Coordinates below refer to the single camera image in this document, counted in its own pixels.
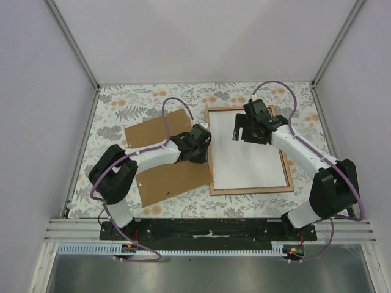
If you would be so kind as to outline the brown cardboard backing board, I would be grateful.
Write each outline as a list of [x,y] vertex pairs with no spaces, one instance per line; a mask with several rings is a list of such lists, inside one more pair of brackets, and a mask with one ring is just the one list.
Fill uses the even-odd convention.
[[[130,148],[146,148],[167,139],[167,131],[161,117],[125,128]],[[136,176],[136,184],[142,207],[147,207],[177,196],[212,181],[207,165],[192,162],[166,164],[146,170]]]

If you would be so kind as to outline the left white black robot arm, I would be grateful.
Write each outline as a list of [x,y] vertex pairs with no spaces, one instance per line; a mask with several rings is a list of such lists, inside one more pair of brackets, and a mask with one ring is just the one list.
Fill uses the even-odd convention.
[[182,162],[201,164],[212,135],[207,123],[195,124],[189,132],[171,136],[143,149],[126,152],[115,144],[110,146],[90,171],[92,184],[90,197],[104,204],[114,221],[113,232],[126,240],[134,234],[133,216],[125,197],[135,177],[161,165],[178,165]]

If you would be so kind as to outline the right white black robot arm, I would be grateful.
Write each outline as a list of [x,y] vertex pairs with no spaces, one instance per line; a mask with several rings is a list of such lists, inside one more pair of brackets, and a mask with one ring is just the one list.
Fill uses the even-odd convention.
[[294,240],[303,227],[338,216],[357,204],[359,189],[352,161],[322,153],[299,137],[285,117],[272,116],[261,99],[249,100],[243,109],[244,113],[235,116],[233,139],[278,148],[312,179],[309,199],[281,217],[279,230],[284,239]]

